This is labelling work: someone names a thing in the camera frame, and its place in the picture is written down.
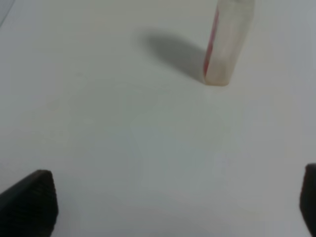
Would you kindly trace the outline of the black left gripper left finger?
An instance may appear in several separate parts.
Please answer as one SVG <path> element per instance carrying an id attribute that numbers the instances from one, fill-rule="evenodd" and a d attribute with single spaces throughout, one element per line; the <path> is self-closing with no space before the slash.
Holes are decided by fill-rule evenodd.
<path id="1" fill-rule="evenodd" d="M 37 170 L 0 195 L 2 237 L 49 237 L 59 213 L 52 172 Z"/>

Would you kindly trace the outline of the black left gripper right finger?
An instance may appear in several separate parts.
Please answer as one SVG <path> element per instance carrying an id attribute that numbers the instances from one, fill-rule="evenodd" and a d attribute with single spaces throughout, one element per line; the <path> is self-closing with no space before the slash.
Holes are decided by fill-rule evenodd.
<path id="1" fill-rule="evenodd" d="M 312 237 L 316 236 L 316 164 L 310 163 L 305 174 L 300 194 L 300 211 Z"/>

